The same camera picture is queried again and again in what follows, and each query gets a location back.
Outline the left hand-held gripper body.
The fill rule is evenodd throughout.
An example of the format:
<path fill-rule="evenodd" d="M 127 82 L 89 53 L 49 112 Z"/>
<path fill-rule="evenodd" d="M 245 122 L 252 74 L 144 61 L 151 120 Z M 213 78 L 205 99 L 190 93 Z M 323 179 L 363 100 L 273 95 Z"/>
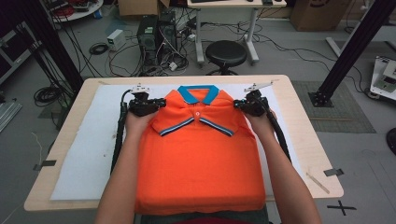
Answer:
<path fill-rule="evenodd" d="M 138 117 L 144 117 L 156 111 L 156 105 L 149 100 L 149 88 L 137 85 L 130 93 L 134 99 L 129 103 L 129 111 Z"/>

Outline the orange polo shirt blue collar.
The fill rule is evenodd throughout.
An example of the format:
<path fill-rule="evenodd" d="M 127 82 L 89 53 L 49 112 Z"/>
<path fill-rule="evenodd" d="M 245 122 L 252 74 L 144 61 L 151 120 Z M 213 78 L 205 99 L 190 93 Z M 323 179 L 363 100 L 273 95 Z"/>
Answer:
<path fill-rule="evenodd" d="M 144 215 L 258 210 L 265 187 L 256 138 L 213 85 L 166 96 L 139 148 L 135 210 Z"/>

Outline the person's left hand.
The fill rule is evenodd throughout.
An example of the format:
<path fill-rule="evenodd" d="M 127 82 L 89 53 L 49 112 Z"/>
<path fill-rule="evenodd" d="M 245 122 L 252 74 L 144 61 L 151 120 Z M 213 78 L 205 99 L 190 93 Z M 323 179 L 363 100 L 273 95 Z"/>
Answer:
<path fill-rule="evenodd" d="M 128 139 L 140 139 L 143 132 L 148 127 L 150 121 L 156 116 L 155 113 L 138 117 L 133 113 L 129 113 L 126 117 L 125 131 Z"/>

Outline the person's right hand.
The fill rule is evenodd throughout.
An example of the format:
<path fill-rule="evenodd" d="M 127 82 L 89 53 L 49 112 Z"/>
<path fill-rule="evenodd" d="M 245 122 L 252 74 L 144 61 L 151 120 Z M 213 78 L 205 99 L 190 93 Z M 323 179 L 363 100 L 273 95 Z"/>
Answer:
<path fill-rule="evenodd" d="M 270 120 L 265 115 L 254 117 L 245 113 L 245 117 L 249 121 L 253 132 L 257 134 L 260 139 L 270 139 L 275 137 L 274 128 Z"/>

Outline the black round stool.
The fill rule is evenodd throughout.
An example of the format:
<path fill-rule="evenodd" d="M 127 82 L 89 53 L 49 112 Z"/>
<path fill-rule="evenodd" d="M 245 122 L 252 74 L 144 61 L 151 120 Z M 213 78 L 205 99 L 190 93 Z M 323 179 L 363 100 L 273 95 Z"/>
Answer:
<path fill-rule="evenodd" d="M 230 68 L 244 63 L 248 54 L 241 44 L 230 40 L 220 40 L 211 43 L 206 48 L 205 56 L 218 67 L 217 70 L 209 72 L 209 76 L 215 73 L 225 76 L 237 76 L 237 73 L 231 71 Z"/>

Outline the white foam mat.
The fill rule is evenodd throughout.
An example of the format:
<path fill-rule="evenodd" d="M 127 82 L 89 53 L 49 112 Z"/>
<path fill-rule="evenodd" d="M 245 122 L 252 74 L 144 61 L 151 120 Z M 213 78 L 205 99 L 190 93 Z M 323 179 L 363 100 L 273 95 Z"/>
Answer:
<path fill-rule="evenodd" d="M 179 86 L 209 86 L 210 84 L 134 84 L 134 85 L 102 85 L 93 96 L 91 105 L 85 114 L 77 135 L 68 149 L 64 158 L 59 178 L 50 199 L 52 201 L 83 201 L 99 200 L 102 196 L 110 174 L 110 166 L 116 143 L 118 119 L 120 115 L 121 96 L 124 92 L 132 90 L 145 91 L 149 99 L 164 98 L 171 90 Z M 224 90 L 233 99 L 243 99 L 251 89 L 252 84 L 214 84 Z M 297 153 L 290 139 L 289 130 L 283 118 L 279 101 L 276 99 L 274 88 L 269 81 L 257 84 L 262 96 L 267 97 L 269 106 L 275 110 L 278 123 L 285 134 L 291 162 L 301 177 L 304 171 L 300 166 Z M 262 177 L 267 189 L 267 197 L 273 196 L 270 184 L 266 159 L 263 148 L 258 143 L 260 160 L 262 164 Z"/>

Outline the small white box device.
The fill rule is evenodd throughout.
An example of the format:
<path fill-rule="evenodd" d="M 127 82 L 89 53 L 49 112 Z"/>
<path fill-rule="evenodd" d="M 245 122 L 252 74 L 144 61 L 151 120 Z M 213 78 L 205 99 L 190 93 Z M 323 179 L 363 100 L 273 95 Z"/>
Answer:
<path fill-rule="evenodd" d="M 107 37 L 109 48 L 112 51 L 118 51 L 126 44 L 125 34 L 121 29 L 115 30 L 111 35 Z"/>

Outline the grey floor mat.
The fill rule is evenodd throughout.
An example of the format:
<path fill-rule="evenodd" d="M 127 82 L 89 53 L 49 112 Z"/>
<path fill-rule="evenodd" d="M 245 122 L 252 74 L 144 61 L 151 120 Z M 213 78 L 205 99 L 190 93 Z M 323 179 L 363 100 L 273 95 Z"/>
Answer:
<path fill-rule="evenodd" d="M 314 106 L 310 94 L 321 85 L 320 81 L 293 81 L 292 85 L 316 132 L 375 133 L 348 87 L 341 83 L 333 94 L 329 106 Z"/>

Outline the thin wooden stick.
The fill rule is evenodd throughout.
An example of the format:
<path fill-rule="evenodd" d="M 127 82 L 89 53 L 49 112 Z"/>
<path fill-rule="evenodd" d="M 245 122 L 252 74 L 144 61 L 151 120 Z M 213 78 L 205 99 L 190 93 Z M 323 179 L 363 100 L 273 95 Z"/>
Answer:
<path fill-rule="evenodd" d="M 319 186 L 324 192 L 326 192 L 327 194 L 330 194 L 330 191 L 324 186 L 322 185 L 314 176 L 312 176 L 309 173 L 305 173 L 307 177 L 309 177 L 317 186 Z"/>

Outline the large brown cardboard box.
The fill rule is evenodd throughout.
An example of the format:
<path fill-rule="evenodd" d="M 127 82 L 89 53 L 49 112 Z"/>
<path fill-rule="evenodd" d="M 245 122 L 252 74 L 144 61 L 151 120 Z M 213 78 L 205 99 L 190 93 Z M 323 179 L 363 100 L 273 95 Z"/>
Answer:
<path fill-rule="evenodd" d="M 297 31 L 334 30 L 352 0 L 296 0 L 290 22 Z"/>

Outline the round white table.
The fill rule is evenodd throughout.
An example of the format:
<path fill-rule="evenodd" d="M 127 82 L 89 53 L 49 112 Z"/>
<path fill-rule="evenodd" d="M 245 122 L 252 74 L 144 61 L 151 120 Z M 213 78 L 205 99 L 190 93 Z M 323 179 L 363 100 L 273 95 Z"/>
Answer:
<path fill-rule="evenodd" d="M 72 7 L 71 5 L 59 7 L 49 14 L 55 22 L 74 21 L 93 15 L 104 3 L 104 0 L 87 0 L 85 7 Z"/>

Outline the white machine with grey panel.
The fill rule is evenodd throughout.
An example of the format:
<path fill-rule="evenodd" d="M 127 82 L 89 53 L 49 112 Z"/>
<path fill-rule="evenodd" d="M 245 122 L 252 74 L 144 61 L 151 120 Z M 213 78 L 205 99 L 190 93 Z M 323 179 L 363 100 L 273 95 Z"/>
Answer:
<path fill-rule="evenodd" d="M 377 56 L 370 92 L 396 101 L 396 60 Z"/>

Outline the black tape cross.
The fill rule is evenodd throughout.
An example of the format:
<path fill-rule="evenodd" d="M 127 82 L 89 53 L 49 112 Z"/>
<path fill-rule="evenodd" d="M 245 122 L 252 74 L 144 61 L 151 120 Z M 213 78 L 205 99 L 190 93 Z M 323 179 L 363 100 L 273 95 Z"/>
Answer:
<path fill-rule="evenodd" d="M 343 205 L 341 201 L 338 201 L 337 205 L 328 205 L 329 209 L 337 209 L 340 210 L 341 213 L 345 216 L 347 214 L 347 210 L 352 210 L 352 211 L 356 211 L 357 208 L 353 207 L 353 206 L 346 206 Z"/>

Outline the black metal frame post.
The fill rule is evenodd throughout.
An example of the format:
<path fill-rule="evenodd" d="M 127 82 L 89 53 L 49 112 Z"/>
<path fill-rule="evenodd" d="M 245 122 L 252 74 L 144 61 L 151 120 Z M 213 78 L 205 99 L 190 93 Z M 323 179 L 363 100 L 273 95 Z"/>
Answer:
<path fill-rule="evenodd" d="M 32 25 L 37 38 L 55 61 L 73 92 L 79 92 L 83 79 L 75 67 L 58 33 L 51 25 L 51 19 L 40 0 L 15 0 L 22 16 Z"/>
<path fill-rule="evenodd" d="M 395 8 L 396 0 L 374 0 L 344 45 L 344 49 L 323 83 L 317 91 L 308 93 L 313 106 L 332 106 L 331 98 L 335 90 Z"/>

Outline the silver metal rail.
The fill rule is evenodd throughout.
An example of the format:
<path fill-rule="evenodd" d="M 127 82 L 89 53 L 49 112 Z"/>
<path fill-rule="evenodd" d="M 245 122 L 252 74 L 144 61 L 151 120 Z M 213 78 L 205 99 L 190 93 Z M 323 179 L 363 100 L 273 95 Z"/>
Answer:
<path fill-rule="evenodd" d="M 15 101 L 0 104 L 0 133 L 22 109 L 22 105 Z"/>

